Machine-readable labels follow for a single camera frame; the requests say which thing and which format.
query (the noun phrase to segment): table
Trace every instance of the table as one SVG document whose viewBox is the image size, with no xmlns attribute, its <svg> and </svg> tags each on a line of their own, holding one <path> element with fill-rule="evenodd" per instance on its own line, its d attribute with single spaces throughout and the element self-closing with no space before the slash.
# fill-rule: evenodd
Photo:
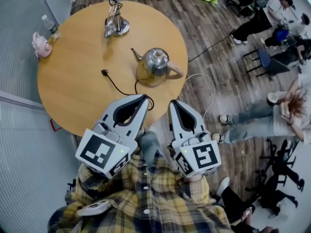
<svg viewBox="0 0 311 233">
<path fill-rule="evenodd" d="M 75 13 L 60 25 L 61 37 L 54 42 L 50 40 L 52 54 L 40 60 L 37 82 L 42 103 L 51 118 L 73 134 L 82 136 L 86 128 L 92 129 L 107 105 L 124 97 L 101 74 L 102 69 L 109 70 L 109 76 L 121 91 L 135 93 L 137 62 L 131 48 L 140 55 L 151 48 L 162 48 L 185 74 L 156 88 L 137 84 L 138 93 L 147 94 L 155 102 L 143 127 L 158 120 L 183 87 L 188 57 L 179 30 L 152 7 L 132 1 L 121 3 L 121 15 L 130 22 L 128 34 L 111 40 L 104 38 L 110 5 L 101 2 Z"/>
</svg>

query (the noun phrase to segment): floor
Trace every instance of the floor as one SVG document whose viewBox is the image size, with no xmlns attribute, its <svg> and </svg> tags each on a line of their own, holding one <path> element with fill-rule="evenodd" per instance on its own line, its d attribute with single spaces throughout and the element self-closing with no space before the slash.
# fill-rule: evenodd
<svg viewBox="0 0 311 233">
<path fill-rule="evenodd" d="M 74 5 L 85 4 L 89 6 L 106 0 L 76 0 Z M 180 30 L 188 50 L 188 59 L 200 54 L 207 47 L 224 39 L 229 33 L 246 22 L 247 19 L 237 17 L 225 6 L 225 0 L 219 0 L 214 6 L 200 0 L 142 0 L 141 2 L 161 11 Z M 245 72 L 257 63 L 252 57 L 242 59 L 242 56 L 258 47 L 262 47 L 260 38 L 266 38 L 269 31 L 250 36 L 249 44 L 235 45 L 230 37 L 210 48 L 199 58 L 189 63 L 188 76 L 196 73 L 208 75 L 215 84 L 214 101 L 205 116 L 205 123 L 211 133 L 223 132 L 227 126 L 218 122 L 219 114 L 234 114 L 258 99 L 265 99 L 269 92 L 287 90 L 297 76 L 294 69 L 291 72 L 279 74 L 273 80 L 268 76 L 257 78 L 262 70 L 258 69 L 250 74 Z M 211 102 L 213 88 L 204 76 L 196 76 L 188 80 L 179 100 L 186 102 L 198 112 L 204 113 Z M 167 115 L 155 123 L 158 136 L 163 149 L 171 142 Z M 280 138 L 274 143 L 280 146 Z M 225 177 L 231 178 L 232 189 L 243 199 L 250 193 L 245 192 L 247 186 L 256 183 L 255 171 L 265 166 L 259 157 L 268 154 L 266 139 L 251 139 L 232 145 L 219 145 L 222 165 L 207 179 L 210 189 L 215 191 L 219 182 Z"/>
</svg>

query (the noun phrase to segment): white cup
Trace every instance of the white cup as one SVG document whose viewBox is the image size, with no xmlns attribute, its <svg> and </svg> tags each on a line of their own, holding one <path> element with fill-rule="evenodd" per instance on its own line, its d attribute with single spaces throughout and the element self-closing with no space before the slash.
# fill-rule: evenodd
<svg viewBox="0 0 311 233">
<path fill-rule="evenodd" d="M 277 95 L 276 95 L 275 93 L 273 93 L 273 92 L 270 92 L 270 93 L 268 94 L 268 96 L 267 96 L 267 102 L 268 102 L 268 104 L 269 104 L 270 106 L 274 106 L 274 105 L 276 105 L 277 101 L 278 101 Z"/>
</svg>

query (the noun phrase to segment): kettle lid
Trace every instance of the kettle lid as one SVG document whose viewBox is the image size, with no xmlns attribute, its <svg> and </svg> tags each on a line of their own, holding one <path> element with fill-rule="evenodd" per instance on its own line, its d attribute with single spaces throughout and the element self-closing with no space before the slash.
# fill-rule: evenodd
<svg viewBox="0 0 311 233">
<path fill-rule="evenodd" d="M 153 68 L 166 68 L 169 56 L 163 49 L 154 48 L 146 53 L 146 62 Z"/>
</svg>

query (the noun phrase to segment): plaid shirt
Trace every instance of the plaid shirt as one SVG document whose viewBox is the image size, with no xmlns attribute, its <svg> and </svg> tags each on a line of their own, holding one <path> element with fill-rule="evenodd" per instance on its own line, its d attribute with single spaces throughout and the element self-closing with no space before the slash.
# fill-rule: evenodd
<svg viewBox="0 0 311 233">
<path fill-rule="evenodd" d="M 76 214 L 104 198 L 112 205 L 106 212 L 84 217 Z M 182 176 L 174 173 L 158 152 L 150 170 L 142 157 L 134 155 L 112 180 L 81 165 L 76 186 L 65 199 L 70 204 L 49 220 L 51 233 L 70 233 L 78 223 L 81 233 L 232 232 L 223 208 L 213 205 L 215 200 L 209 197 L 205 176 L 183 183 Z"/>
</svg>

